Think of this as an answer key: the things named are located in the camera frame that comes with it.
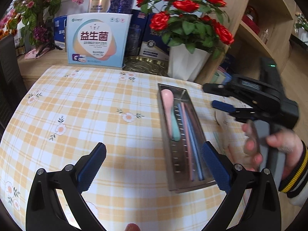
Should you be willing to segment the striped sleeve right forearm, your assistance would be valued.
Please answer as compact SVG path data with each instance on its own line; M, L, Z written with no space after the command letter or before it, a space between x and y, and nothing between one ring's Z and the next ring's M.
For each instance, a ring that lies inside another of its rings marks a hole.
M307 147L303 144L303 152L296 167L288 177L280 182L279 191L285 193L292 205L303 207L307 201Z

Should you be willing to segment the person's right hand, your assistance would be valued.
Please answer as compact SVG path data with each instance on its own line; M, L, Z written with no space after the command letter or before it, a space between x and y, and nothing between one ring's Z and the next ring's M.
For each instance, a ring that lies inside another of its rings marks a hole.
M244 145L244 153L249 156L246 164L250 170L257 169L262 163L263 157L258 152L257 140L253 137L252 123L243 124L242 130L248 137ZM294 131L282 129L275 134L269 135L266 141L272 148L277 148L279 151L285 153L285 166L282 179L286 179L297 166L302 156L304 147L301 139Z

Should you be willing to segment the person's left hand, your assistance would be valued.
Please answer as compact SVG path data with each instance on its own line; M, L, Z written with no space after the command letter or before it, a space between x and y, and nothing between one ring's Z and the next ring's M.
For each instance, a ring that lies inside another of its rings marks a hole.
M129 223L126 228L125 231L141 231L141 229L139 228L139 226L135 223Z

